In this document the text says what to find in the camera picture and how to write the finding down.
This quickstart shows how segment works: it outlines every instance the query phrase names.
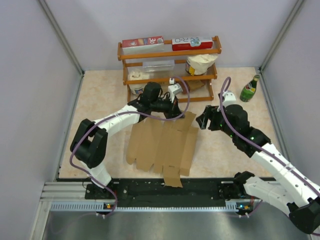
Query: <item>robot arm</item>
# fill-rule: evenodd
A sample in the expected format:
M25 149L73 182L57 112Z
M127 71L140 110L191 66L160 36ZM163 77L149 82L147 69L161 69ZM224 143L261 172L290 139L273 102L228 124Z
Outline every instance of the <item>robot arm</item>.
M150 115L151 112L164 113L164 116L167 119L175 118L182 114L178 107L178 99L176 97L176 94L182 92L182 88L179 84L174 84L172 79L170 80L170 83L172 85L168 87L168 92L162 96L160 84L148 82L143 93L140 94L137 99L128 102L121 110L94 121L84 119L80 123L70 146L71 152L93 125L110 116L116 116L96 127L89 134L89 137L92 138L92 140L87 137L75 152L75 157L80 160L84 168L90 173L90 176L93 177L92 181L97 186L103 188L101 184L107 186L111 181L111 176L103 163L106 155L108 138L125 127L138 123L146 118L143 115L134 114L134 112L148 115Z
M236 189L240 190L239 195L247 194L262 199L285 213L298 229L307 234L313 233L320 226L320 198L301 179L307 181L317 191L320 191L320 186L295 169L262 131L250 126L247 112L234 102L235 97L232 93L223 93L224 112L232 127L246 139L267 150L284 163L284 166L281 165L263 151L235 135L226 124L220 107L207 105L203 114L196 118L200 128L206 129L208 120L210 120L209 130L221 130L229 135L240 151L261 164L280 184L265 182L248 171L237 173L233 184Z

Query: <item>spice rack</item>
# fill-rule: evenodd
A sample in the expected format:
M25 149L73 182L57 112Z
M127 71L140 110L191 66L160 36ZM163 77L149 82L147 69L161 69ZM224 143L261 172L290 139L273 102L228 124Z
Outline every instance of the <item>spice rack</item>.
M142 79L142 80L128 80L128 74L130 67L142 67L142 62L133 62L133 63L127 63L126 60L134 60L134 59L148 59L148 58L163 58L163 57L177 57L177 56L189 56L189 55L199 55L199 54L221 54L222 48L220 44L220 40L218 36L214 36L212 38L213 46L212 48L207 49L196 49L196 50L182 50L182 51L162 51L162 52L150 52L150 53L137 53L137 54L123 54L122 51L122 44L121 42L118 43L118 50L117 50L117 57L119 61L122 61L123 64L123 85L126 85L127 87L127 101L129 102L131 100L131 90L129 85L131 84L146 84L148 82L157 82L157 83L165 83L169 81L170 77L177 76L177 73L175 73L175 70L171 73L171 75L165 75L165 73L156 73L154 75L154 78L150 79ZM165 40L165 45L171 45L172 40ZM185 64L185 59L175 60L175 69L176 65L179 64ZM198 81L202 80L205 82L205 85L207 86L207 90L209 93L209 96L201 96L201 97L191 97L191 102L201 102L201 101L211 101L214 99L214 92L212 90L212 79L217 79L218 73L216 69L216 64L214 63L207 71L206 74L203 75L196 75L191 76L187 72L180 71L178 73L178 76L181 77L186 82L189 81ZM179 98L179 102L187 102L187 98Z

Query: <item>brown cardboard sheet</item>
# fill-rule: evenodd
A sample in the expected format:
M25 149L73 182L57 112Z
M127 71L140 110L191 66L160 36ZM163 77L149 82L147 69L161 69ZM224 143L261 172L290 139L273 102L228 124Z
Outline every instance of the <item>brown cardboard sheet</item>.
M189 176L195 153L198 128L191 126L196 115L186 112L185 118L165 121L147 118L132 126L126 161L136 162L145 172L153 166L162 173L167 186L181 187L180 175Z

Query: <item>beige tabletop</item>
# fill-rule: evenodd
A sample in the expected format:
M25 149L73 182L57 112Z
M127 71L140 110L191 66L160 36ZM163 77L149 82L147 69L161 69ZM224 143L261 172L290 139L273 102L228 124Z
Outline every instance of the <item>beige tabletop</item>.
M218 78L212 80L214 100L192 102L189 111L200 115L206 105L218 105L218 93L226 77L232 79L231 90L237 97L237 104L248 112L250 125L263 131L279 149L276 135L270 120L269 112L260 85L250 102L241 102L239 96L256 71L253 67L217 68ZM206 89L198 89L192 96L206 93ZM86 71L76 106L66 151L60 169L60 178L85 178L86 174L69 164L71 141L83 119L97 120L120 110L127 103L127 87L123 86L122 70ZM181 110L186 103L180 103ZM113 178L161 178L161 174L137 170L135 164L126 162L126 150L131 133L131 126L116 133L108 139L104 164ZM81 166L77 159L74 163ZM195 153L190 169L190 178L233 177L238 172L249 171L260 177L271 176L262 166L249 159L232 143L229 136L221 131L200 130L198 132Z

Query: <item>green bottle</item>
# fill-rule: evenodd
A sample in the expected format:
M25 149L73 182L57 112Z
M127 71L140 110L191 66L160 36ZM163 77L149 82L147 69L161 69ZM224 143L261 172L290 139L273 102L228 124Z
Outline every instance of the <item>green bottle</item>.
M240 94L240 100L243 102L249 102L250 99L255 95L256 89L257 89L257 82L260 79L259 75L255 75L251 82L249 82L244 88L242 89L242 92Z

